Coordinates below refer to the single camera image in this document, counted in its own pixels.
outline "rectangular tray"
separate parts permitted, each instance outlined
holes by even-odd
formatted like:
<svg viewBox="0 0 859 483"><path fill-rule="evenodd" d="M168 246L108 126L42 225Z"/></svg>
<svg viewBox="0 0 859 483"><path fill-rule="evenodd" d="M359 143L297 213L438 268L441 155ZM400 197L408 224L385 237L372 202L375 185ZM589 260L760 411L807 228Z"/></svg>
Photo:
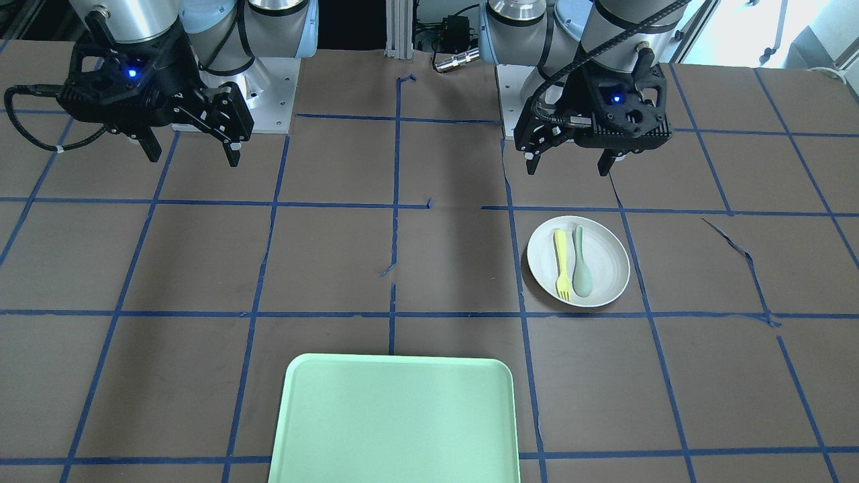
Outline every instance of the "rectangular tray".
<svg viewBox="0 0 859 483"><path fill-rule="evenodd" d="M495 359L303 354L269 483L518 483L513 377Z"/></svg>

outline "yellow fork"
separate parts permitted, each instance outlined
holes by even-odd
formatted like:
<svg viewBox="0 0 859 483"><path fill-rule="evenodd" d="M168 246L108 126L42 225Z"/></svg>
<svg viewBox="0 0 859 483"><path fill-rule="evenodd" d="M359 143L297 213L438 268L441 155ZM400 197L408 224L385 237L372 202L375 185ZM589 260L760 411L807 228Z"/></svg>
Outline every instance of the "yellow fork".
<svg viewBox="0 0 859 483"><path fill-rule="evenodd" d="M567 234L562 229L556 229L554 237L555 253L557 254L557 282L555 282L555 290L557 290L558 297L569 302L573 286L570 282L570 277L567 277Z"/></svg>

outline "metal base plate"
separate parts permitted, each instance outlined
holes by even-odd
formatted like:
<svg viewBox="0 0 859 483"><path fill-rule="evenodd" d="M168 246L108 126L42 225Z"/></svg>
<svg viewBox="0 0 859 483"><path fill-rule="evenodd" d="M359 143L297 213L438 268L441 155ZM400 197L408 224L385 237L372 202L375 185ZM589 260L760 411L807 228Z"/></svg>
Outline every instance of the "metal base plate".
<svg viewBox="0 0 859 483"><path fill-rule="evenodd" d="M288 134L298 84L299 58L259 58L271 74L271 86L254 101L253 132ZM174 131L196 131L192 125L174 124Z"/></svg>
<svg viewBox="0 0 859 483"><path fill-rule="evenodd" d="M498 100L501 103L501 115L504 117L504 138L513 139L513 128L519 122L523 102L519 97L525 79L534 70L526 65L500 64L496 66L498 80Z"/></svg>

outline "round plate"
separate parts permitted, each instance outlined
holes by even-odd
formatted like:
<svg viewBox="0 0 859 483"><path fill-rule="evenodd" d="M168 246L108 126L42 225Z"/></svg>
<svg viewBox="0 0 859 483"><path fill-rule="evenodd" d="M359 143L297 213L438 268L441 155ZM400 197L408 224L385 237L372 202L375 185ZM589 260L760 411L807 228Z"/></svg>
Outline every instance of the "round plate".
<svg viewBox="0 0 859 483"><path fill-rule="evenodd" d="M579 297L573 290L570 301L557 296L557 258L555 256L555 229L567 234L567 276L573 278L576 266L576 250L573 247L573 231L577 225L584 227L582 250L585 263L594 277L594 288L587 297ZM624 293L630 281L630 257L624 244L611 230L584 217L556 217L546 220L531 234L528 240L527 263L539 286L552 297L576 307L599 307L613 302Z"/></svg>

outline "green spoon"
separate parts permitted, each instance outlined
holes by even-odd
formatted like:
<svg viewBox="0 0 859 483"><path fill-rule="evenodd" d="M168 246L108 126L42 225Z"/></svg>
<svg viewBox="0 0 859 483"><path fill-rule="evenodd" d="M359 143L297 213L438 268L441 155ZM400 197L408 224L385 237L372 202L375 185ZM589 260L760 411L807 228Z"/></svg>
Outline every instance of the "green spoon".
<svg viewBox="0 0 859 483"><path fill-rule="evenodd" d="M576 231L573 232L573 247L576 249L576 268L573 269L573 291L579 297L587 297L591 290L594 289L594 279L591 277L590 269L585 264L584 255L582 253L582 233L584 227L576 226Z"/></svg>

